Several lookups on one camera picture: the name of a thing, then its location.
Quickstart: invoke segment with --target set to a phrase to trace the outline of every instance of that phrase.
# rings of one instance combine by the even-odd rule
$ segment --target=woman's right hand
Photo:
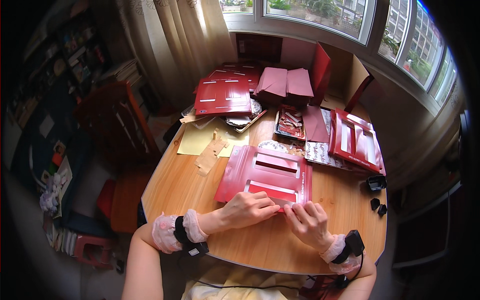
[[[319,253],[328,250],[334,238],[327,230],[328,217],[320,204],[308,201],[305,206],[286,204],[283,209],[288,226],[297,238]]]

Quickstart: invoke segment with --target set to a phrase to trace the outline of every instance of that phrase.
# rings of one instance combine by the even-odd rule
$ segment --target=yellow paper sheet
[[[227,148],[223,148],[218,154],[219,157],[230,157],[233,146],[248,145],[250,130],[247,129],[243,133],[236,132],[233,127],[226,125],[219,119],[213,120],[203,129],[197,129],[192,124],[186,124],[185,133],[180,142],[178,154],[200,155],[200,153],[208,146],[213,138],[213,131],[218,128],[218,135],[224,141],[230,144]]]

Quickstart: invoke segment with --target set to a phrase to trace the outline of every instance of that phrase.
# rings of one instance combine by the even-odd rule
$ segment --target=pink lace cuff
[[[162,212],[162,215],[153,222],[153,242],[163,253],[171,254],[181,250],[181,244],[173,235],[177,217],[177,215],[165,216]]]
[[[334,260],[340,253],[342,253],[343,248],[345,248],[345,234],[334,234],[333,243],[324,253],[320,253],[320,257],[328,264],[330,270],[337,274],[345,274],[360,268],[361,255],[355,256],[353,253],[348,256],[348,258],[341,264],[334,264],[331,261]]]
[[[342,253],[343,248],[345,248],[345,234],[334,234],[333,238],[333,243],[327,251],[320,253],[320,257],[323,258],[326,263],[334,260],[340,253]]]
[[[208,235],[200,229],[198,213],[193,209],[189,209],[183,216],[183,227],[187,232],[187,238],[194,243],[206,241],[208,238]]]
[[[183,226],[187,233],[187,238],[194,243],[206,241],[208,235],[205,234],[198,225],[198,213],[189,209],[183,216]],[[153,222],[152,238],[155,245],[161,252],[171,254],[182,249],[182,245],[177,241],[173,232],[175,231],[175,220],[177,215],[162,215]]]
[[[365,255],[367,255],[367,253],[365,252],[365,250],[363,250],[364,258],[365,258]],[[334,264],[330,262],[328,266],[330,270],[332,270],[332,272],[341,275],[341,274],[346,274],[348,272],[357,270],[358,268],[360,268],[360,263],[361,263],[361,255],[355,256],[353,253],[351,253],[347,257],[347,259],[341,264]]]

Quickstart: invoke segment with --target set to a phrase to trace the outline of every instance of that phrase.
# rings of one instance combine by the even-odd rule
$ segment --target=pink envelope
[[[301,68],[287,72],[287,93],[313,97],[308,70]]]
[[[282,97],[287,96],[287,69],[265,68],[254,95],[266,91]]]
[[[319,106],[305,106],[302,110],[303,124],[307,133],[307,141],[328,143],[330,136],[325,127],[325,120]]]

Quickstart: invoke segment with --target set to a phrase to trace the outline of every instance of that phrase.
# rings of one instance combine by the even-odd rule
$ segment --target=hand
[[[212,234],[257,224],[276,215],[279,209],[265,192],[239,192],[224,207],[198,216],[198,223],[204,233]]]
[[[297,238],[320,253],[328,250],[334,238],[327,230],[328,217],[320,204],[308,201],[305,206],[294,204],[293,210],[288,204],[283,209],[288,226]]]

